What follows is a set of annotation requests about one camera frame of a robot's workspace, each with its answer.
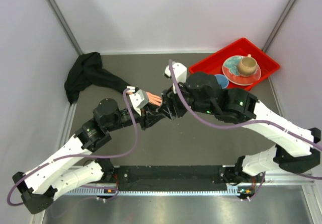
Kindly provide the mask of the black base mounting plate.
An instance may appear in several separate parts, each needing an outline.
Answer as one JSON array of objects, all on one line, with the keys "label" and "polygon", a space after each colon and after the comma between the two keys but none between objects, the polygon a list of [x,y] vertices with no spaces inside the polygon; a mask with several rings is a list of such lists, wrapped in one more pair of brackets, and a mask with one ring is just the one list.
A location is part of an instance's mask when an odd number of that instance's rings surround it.
[{"label": "black base mounting plate", "polygon": [[217,191],[227,184],[252,185],[257,177],[238,174],[223,166],[119,166],[109,179],[94,184],[115,184],[120,191]]}]

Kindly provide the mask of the red and teal plate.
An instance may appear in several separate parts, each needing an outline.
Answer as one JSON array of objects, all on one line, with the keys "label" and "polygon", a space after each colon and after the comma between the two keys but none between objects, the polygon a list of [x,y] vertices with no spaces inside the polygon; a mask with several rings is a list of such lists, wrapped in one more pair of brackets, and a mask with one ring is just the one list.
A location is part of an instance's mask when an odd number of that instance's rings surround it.
[{"label": "red and teal plate", "polygon": [[244,56],[241,55],[235,55],[226,59],[222,65],[222,72],[230,82],[239,86],[249,86],[261,78],[262,72],[258,65],[257,70],[253,75],[249,77],[241,76],[237,71],[237,64],[243,57]]}]

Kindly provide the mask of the beige ceramic cup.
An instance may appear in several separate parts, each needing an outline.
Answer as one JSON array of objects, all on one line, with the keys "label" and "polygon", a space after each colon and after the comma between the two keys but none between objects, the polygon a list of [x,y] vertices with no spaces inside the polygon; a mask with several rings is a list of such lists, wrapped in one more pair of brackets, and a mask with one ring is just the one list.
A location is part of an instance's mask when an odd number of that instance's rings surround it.
[{"label": "beige ceramic cup", "polygon": [[249,77],[253,75],[258,67],[257,61],[252,57],[251,54],[243,57],[237,64],[237,71],[243,77]]}]

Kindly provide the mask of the small blue round lid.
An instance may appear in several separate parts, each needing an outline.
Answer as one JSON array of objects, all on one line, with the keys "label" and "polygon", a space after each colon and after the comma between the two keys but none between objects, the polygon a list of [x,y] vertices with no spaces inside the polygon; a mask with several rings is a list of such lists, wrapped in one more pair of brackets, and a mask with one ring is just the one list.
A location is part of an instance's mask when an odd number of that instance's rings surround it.
[{"label": "small blue round lid", "polygon": [[228,85],[229,85],[229,80],[228,80],[228,78],[227,78],[225,75],[223,75],[223,74],[215,74],[214,76],[215,76],[215,78],[216,78],[216,80],[217,80],[218,84],[219,84],[223,89],[225,89],[225,88],[227,88],[227,87],[228,87]]}]

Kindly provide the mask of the mannequin hand with long nails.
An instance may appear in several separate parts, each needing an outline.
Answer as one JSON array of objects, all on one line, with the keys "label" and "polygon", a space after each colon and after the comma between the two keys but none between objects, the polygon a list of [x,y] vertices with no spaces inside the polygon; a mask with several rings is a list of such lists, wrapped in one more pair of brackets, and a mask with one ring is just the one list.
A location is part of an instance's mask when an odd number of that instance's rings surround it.
[{"label": "mannequin hand with long nails", "polygon": [[154,95],[150,92],[146,92],[147,96],[148,96],[148,100],[149,103],[156,105],[156,106],[160,106],[163,102],[162,97],[158,96],[158,95]]}]

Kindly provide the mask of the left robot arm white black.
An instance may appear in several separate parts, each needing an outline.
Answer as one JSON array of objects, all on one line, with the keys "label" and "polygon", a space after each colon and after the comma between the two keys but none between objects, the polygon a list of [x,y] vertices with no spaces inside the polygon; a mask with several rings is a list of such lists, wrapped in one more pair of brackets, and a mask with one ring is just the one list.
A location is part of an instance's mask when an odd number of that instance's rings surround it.
[{"label": "left robot arm white black", "polygon": [[163,118],[159,96],[138,93],[125,97],[120,110],[114,99],[103,99],[93,110],[93,118],[82,125],[58,151],[39,166],[13,175],[22,204],[31,214],[47,209],[63,194],[91,182],[109,182],[114,170],[110,157],[94,152],[111,140],[110,133],[127,126],[146,129]]}]

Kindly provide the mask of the black sleeve cloth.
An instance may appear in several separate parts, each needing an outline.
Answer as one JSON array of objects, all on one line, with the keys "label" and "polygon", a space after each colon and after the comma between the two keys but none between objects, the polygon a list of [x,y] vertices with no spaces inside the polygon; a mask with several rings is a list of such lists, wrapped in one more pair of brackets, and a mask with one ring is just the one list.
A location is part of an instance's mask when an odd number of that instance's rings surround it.
[{"label": "black sleeve cloth", "polygon": [[80,92],[91,85],[123,93],[131,84],[104,69],[101,55],[91,52],[80,55],[68,73],[64,88],[69,103],[76,102]]}]

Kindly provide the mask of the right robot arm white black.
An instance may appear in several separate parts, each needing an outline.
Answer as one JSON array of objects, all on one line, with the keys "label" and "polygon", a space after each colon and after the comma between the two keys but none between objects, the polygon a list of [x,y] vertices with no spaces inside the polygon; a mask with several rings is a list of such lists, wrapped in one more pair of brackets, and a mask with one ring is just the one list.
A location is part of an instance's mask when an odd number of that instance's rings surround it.
[{"label": "right robot arm white black", "polygon": [[197,119],[216,129],[250,129],[272,141],[274,146],[254,155],[238,158],[234,168],[226,171],[223,179],[240,183],[262,172],[281,169],[293,174],[303,174],[320,165],[321,149],[316,147],[321,131],[304,129],[271,111],[256,96],[239,88],[222,88],[214,75],[198,72],[186,76],[169,69],[164,73],[173,79],[173,85],[163,91],[159,112],[173,119],[186,112],[195,116],[205,113],[225,125],[215,125],[200,117]]}]

